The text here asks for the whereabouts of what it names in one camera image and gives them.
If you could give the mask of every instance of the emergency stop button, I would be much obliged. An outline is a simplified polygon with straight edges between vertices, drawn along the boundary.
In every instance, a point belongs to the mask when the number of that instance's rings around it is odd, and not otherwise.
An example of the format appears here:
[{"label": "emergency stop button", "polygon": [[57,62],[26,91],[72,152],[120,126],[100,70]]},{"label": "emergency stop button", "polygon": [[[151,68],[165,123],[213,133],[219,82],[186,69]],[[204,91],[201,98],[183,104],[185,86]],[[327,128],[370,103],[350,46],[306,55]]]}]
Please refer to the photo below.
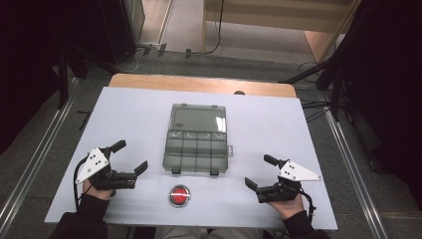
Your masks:
[{"label": "emergency stop button", "polygon": [[170,191],[170,203],[175,207],[182,207],[186,205],[190,198],[189,189],[183,185],[176,185]]}]

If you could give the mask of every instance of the floor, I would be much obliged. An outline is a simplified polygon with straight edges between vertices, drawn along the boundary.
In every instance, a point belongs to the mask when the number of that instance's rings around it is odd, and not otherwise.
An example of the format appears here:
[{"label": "floor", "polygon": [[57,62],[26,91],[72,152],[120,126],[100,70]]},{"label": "floor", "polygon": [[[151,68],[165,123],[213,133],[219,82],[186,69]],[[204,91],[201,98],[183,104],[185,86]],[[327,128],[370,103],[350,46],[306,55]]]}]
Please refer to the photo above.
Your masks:
[{"label": "floor", "polygon": [[[183,53],[186,49],[200,50],[197,41],[200,36],[200,26],[196,21],[191,20],[201,17],[196,15],[197,10],[201,9],[199,2],[195,0],[143,0],[146,18],[151,21],[149,23],[145,21],[140,41],[152,46],[166,43],[168,52],[164,57],[157,57],[157,52],[146,56],[139,54],[137,59],[129,59],[120,67],[133,69],[137,66],[133,71],[135,74],[224,77],[275,82],[280,78],[292,77],[297,72],[314,65],[304,32],[235,24],[222,25],[222,47],[220,46],[213,54],[215,58],[198,56],[185,60],[183,54],[172,53]],[[195,23],[193,26],[187,24],[192,22]],[[215,47],[217,41],[215,26],[215,23],[207,25],[207,49]],[[91,111],[101,88],[106,86],[110,79],[108,73],[95,66],[90,66],[90,70],[88,81],[75,79],[76,83],[71,83],[71,86],[75,86],[74,101],[68,112],[56,111],[58,95],[55,94],[24,128],[13,146],[0,155],[2,172],[0,179],[3,187],[0,200],[4,205],[10,199],[10,195],[15,193],[15,185],[20,183],[19,180],[27,179],[21,179],[20,175],[28,168],[29,170],[38,168],[38,174],[33,175],[32,186],[21,191],[26,197],[13,204],[17,211],[7,215],[13,221],[4,220],[5,215],[2,212],[0,238],[28,238],[29,236],[47,238],[54,230],[55,225],[45,224],[43,221],[63,172],[83,133],[80,128],[86,115],[79,114],[78,111]],[[295,84],[299,98],[320,101],[323,96],[329,96],[329,91],[320,93],[315,89],[312,82],[316,79],[317,76],[312,76]],[[321,109],[305,110],[305,114],[312,120],[312,115],[319,114],[320,111]],[[34,152],[40,151],[39,142],[44,140],[44,132],[48,130],[49,123],[56,114],[64,117],[64,124],[59,133],[53,135],[54,141],[45,148],[44,154],[38,152],[41,154],[40,158],[43,159],[41,164],[32,164]],[[394,175],[378,174],[370,169],[367,161],[369,155],[353,126],[347,122],[343,111],[340,111],[339,116],[339,124],[347,147],[352,152],[356,167],[388,237],[383,236],[382,233],[377,235],[373,228],[368,226],[369,219],[363,213],[364,205],[356,196],[358,194],[356,185],[351,179],[347,161],[341,155],[338,138],[333,136],[333,124],[329,123],[329,115],[322,115],[310,122],[309,128],[323,175],[325,178],[330,178],[327,181],[327,189],[339,225],[337,232],[329,233],[330,237],[421,238],[422,214],[412,200],[406,185]],[[11,158],[15,159],[13,164],[8,163]],[[109,238],[124,238],[127,228],[111,225],[109,232]]]}]

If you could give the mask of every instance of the clear plastic lid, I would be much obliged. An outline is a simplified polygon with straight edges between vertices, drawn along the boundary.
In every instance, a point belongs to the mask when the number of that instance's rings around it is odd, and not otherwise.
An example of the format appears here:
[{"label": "clear plastic lid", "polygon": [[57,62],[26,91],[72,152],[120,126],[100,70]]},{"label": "clear plastic lid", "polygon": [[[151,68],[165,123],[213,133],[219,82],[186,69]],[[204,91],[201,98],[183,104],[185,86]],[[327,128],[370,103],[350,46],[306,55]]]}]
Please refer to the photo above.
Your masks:
[{"label": "clear plastic lid", "polygon": [[175,174],[227,170],[226,109],[218,106],[173,105],[163,166]]}]

